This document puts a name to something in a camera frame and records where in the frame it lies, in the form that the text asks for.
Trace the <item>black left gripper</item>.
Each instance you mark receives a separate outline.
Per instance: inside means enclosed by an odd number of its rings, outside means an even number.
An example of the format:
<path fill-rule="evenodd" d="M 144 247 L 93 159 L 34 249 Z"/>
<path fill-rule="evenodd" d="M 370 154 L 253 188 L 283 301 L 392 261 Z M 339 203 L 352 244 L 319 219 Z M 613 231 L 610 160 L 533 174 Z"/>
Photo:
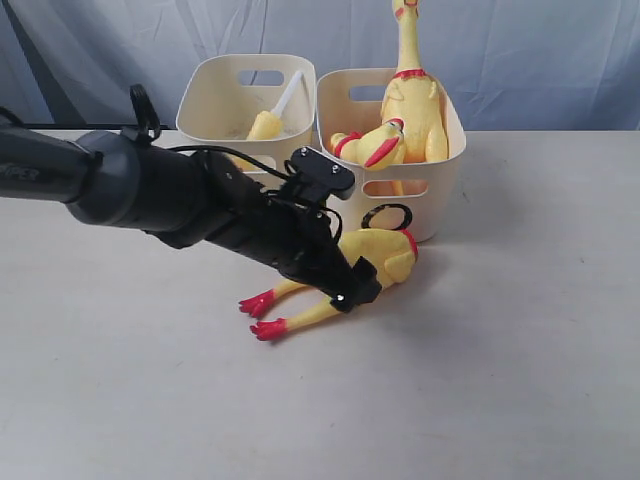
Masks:
<path fill-rule="evenodd" d="M 375 266 L 360 256 L 352 267 L 332 237 L 330 220 L 318 210 L 256 191 L 225 214 L 209 234 L 211 243 L 317 288 L 342 313 L 378 297 Z"/>

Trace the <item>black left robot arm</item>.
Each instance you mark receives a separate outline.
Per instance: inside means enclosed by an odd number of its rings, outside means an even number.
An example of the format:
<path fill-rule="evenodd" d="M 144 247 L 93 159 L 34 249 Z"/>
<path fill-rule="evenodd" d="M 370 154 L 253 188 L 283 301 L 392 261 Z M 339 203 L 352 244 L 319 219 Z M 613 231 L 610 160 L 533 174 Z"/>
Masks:
<path fill-rule="evenodd" d="M 17 126 L 1 130 L 1 193 L 55 201 L 78 221 L 144 231 L 183 249 L 207 241 L 328 295 L 348 312 L 381 292 L 363 255 L 348 259 L 330 196 L 355 178 L 315 149 L 295 150 L 268 190 L 213 145 L 164 149 L 129 132 L 93 131 L 64 141 Z"/>

